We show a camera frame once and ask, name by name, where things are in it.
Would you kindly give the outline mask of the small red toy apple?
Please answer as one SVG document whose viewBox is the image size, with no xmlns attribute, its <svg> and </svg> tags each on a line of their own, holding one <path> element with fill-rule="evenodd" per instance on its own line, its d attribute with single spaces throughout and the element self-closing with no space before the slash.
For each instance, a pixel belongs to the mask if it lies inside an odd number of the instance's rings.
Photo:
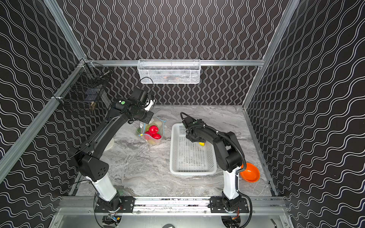
<svg viewBox="0 0 365 228">
<path fill-rule="evenodd" d="M 156 125 L 151 125 L 148 129 L 150 135 L 156 134 L 159 132 L 159 128 Z"/>
</svg>

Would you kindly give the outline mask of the clear blue-zip bag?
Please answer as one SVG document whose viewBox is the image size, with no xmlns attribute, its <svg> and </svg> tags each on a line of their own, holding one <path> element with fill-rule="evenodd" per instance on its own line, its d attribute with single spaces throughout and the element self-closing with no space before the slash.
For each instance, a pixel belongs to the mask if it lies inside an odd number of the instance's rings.
<svg viewBox="0 0 365 228">
<path fill-rule="evenodd" d="M 136 135 L 150 145 L 159 145 L 164 137 L 165 120 L 153 117 L 149 123 L 140 123 Z"/>
</svg>

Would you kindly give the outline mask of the red toy fruit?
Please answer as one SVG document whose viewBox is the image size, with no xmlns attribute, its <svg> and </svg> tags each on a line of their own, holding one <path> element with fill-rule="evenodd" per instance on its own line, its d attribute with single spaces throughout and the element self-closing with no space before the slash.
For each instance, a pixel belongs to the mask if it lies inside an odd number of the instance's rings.
<svg viewBox="0 0 365 228">
<path fill-rule="evenodd" d="M 161 136 L 160 134 L 158 134 L 158 133 L 151 135 L 151 137 L 152 137 L 154 140 L 160 140 L 160 139 L 162 138 L 162 136 Z"/>
</svg>

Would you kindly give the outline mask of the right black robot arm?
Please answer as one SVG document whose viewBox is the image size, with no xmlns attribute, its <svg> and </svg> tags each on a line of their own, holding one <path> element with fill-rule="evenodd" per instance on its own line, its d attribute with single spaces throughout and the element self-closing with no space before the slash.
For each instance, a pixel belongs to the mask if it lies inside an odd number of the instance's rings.
<svg viewBox="0 0 365 228">
<path fill-rule="evenodd" d="M 213 145 L 216 161 L 223 170 L 224 187 L 222 204 L 226 211 L 235 211 L 241 201 L 238 187 L 238 175 L 247 167 L 243 150 L 233 132 L 222 132 L 202 119 L 187 116 L 182 120 L 186 129 L 186 138 L 191 142 Z"/>
</svg>

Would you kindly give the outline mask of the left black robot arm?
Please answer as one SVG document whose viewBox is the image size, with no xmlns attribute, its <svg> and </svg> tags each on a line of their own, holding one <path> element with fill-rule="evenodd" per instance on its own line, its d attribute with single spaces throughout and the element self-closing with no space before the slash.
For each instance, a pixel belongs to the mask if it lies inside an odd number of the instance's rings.
<svg viewBox="0 0 365 228">
<path fill-rule="evenodd" d="M 141 89 L 135 89 L 128 98 L 118 98 L 110 105 L 100 126 L 74 154 L 79 172 L 92 183 L 100 198 L 99 203 L 104 204 L 109 212 L 119 210 L 120 194 L 108 176 L 108 163 L 100 158 L 124 124 L 135 121 L 148 124 L 152 120 L 154 103 L 154 96 Z"/>
</svg>

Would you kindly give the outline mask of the orange object behind arm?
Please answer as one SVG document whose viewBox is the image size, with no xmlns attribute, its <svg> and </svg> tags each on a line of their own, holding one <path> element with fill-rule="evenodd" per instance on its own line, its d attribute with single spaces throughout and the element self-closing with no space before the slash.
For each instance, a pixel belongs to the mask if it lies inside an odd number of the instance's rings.
<svg viewBox="0 0 365 228">
<path fill-rule="evenodd" d="M 246 163 L 246 170 L 240 172 L 240 176 L 247 182 L 255 183 L 260 179 L 260 171 L 255 165 Z"/>
</svg>

